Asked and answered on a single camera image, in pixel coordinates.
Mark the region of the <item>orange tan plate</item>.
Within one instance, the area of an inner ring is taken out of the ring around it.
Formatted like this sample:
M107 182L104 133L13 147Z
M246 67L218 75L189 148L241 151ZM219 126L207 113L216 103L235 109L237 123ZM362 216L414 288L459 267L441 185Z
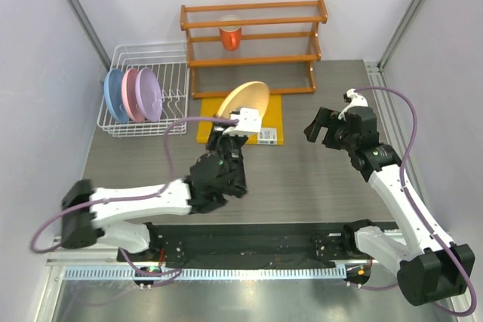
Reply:
M246 82L229 93L217 110L216 117L230 121L230 112L246 107L258 109L263 119L269 104L269 95L270 92L266 83L261 81ZM222 124L220 121L213 122L214 125L221 125L226 129L232 126Z

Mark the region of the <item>purple plate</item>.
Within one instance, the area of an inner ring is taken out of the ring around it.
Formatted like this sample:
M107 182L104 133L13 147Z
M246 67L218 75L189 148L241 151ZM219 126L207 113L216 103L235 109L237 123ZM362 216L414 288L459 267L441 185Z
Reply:
M138 72L135 91L137 105L145 119L158 122L162 116L162 89L150 68L144 67Z

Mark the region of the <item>pink plate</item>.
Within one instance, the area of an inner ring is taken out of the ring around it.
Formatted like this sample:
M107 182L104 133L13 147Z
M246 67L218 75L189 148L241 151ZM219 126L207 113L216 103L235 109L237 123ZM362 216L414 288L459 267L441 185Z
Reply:
M135 85L138 70L135 68L128 69L122 78L122 102L128 117L137 123L144 122L143 113L137 105Z

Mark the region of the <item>blue plate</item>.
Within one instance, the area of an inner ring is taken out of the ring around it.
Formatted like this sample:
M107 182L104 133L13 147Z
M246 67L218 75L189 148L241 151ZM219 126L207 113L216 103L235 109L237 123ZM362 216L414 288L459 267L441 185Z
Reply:
M111 69L104 78L103 95L110 115L120 124L128 123L129 117L122 100L123 71Z

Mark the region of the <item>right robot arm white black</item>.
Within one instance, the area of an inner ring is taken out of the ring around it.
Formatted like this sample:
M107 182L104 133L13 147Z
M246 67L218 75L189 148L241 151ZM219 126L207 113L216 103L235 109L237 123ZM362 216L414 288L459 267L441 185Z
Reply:
M304 130L307 140L315 142L322 128L327 130L323 145L348 153L352 166L384 201L405 240L401 244L363 219L344 225L343 253L375 258L395 275L403 296L414 306L464 294L463 277L471 274L475 255L469 245L454 243L418 196L407 199L413 187L401 184L407 174L394 148L379 140L373 109L356 106L342 113L320 108Z

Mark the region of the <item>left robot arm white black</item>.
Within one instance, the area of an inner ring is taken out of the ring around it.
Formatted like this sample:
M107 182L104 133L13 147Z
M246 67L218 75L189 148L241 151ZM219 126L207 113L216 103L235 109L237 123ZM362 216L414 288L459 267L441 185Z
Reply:
M168 184L105 189L94 188L89 179L77 181L61 201L61 247L74 250L100 242L154 260L161 243L152 225L131 220L211 213L225 206L229 196L244 197L248 187L242 147L247 141L246 135L214 125L206 151L189 175Z

